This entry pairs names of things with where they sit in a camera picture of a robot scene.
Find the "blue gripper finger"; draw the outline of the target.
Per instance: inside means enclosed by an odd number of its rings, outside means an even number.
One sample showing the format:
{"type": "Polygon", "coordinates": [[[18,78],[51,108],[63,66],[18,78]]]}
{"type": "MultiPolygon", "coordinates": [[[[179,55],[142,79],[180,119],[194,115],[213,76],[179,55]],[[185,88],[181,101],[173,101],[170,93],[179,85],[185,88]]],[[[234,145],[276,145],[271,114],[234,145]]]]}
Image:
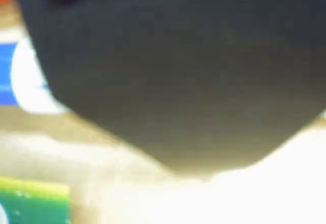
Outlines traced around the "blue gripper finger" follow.
{"type": "Polygon", "coordinates": [[[118,87],[134,81],[141,61],[130,50],[130,9],[139,0],[18,0],[41,69],[56,99],[105,130],[126,137],[118,109],[131,97],[118,87]]]}
{"type": "Polygon", "coordinates": [[[250,165],[325,109],[325,0],[179,0],[165,164],[250,165]]]}

